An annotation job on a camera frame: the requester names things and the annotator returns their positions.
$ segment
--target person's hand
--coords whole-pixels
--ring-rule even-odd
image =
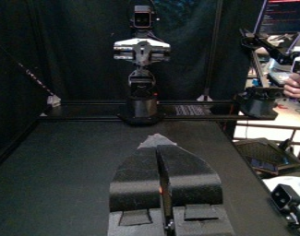
[[[285,80],[284,94],[295,99],[300,99],[300,75],[291,74],[289,78]]]

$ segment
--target black tabletop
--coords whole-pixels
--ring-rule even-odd
[[[296,235],[214,122],[42,122],[0,166],[0,235],[106,235],[109,185],[140,144],[161,134],[217,171],[239,236]]]

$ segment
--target dark background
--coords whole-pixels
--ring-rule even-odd
[[[214,0],[154,1],[154,34],[172,59],[150,67],[160,100],[194,100],[204,90],[213,43]],[[240,28],[253,29],[259,0],[224,0],[210,96],[241,92],[249,58]],[[115,41],[131,38],[123,0],[0,0],[0,45],[62,100],[121,100],[133,65],[113,59]],[[133,1],[142,4],[148,1]],[[35,121],[47,93],[0,50],[0,150]]]

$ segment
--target monitor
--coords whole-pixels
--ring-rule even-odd
[[[268,35],[300,32],[300,0],[268,0],[260,32]]]

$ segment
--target wire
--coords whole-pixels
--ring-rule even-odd
[[[7,57],[11,59],[11,61],[15,63],[16,66],[24,71],[24,74],[38,83],[38,85],[47,91],[47,93],[54,96],[54,92],[43,85],[43,83],[39,81],[38,77],[33,74],[33,72],[24,67],[24,65],[15,59],[15,57],[8,53],[7,49],[0,45],[0,50],[4,52]]]

